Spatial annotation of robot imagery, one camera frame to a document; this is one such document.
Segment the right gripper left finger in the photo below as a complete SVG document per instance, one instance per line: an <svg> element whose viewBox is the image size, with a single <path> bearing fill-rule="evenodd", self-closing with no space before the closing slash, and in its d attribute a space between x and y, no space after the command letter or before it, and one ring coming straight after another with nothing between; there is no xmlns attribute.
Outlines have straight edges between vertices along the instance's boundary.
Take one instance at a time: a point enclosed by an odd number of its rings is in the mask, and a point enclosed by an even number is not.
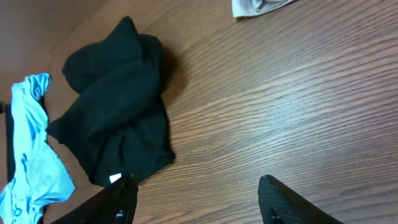
<svg viewBox="0 0 398 224"><path fill-rule="evenodd" d="M138 191L134 176L122 175L52 224L132 224Z"/></svg>

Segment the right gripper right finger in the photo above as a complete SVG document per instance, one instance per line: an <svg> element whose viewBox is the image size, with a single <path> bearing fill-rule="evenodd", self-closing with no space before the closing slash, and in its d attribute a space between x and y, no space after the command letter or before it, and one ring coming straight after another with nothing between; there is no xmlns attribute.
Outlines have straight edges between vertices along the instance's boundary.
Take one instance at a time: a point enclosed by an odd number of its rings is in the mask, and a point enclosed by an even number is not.
<svg viewBox="0 0 398 224"><path fill-rule="evenodd" d="M342 224L271 175L259 179L257 194L264 224Z"/></svg>

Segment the black t-shirt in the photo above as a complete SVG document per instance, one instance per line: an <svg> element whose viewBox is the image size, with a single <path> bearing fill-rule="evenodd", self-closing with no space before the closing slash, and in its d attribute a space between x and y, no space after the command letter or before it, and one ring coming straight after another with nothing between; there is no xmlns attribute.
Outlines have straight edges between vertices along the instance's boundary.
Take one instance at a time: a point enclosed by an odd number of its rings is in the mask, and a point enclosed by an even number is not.
<svg viewBox="0 0 398 224"><path fill-rule="evenodd" d="M63 74L78 98L47 133L78 159L90 182L111 176L141 182L173 163L169 121L160 94L164 48L123 17L104 40L69 56Z"/></svg>

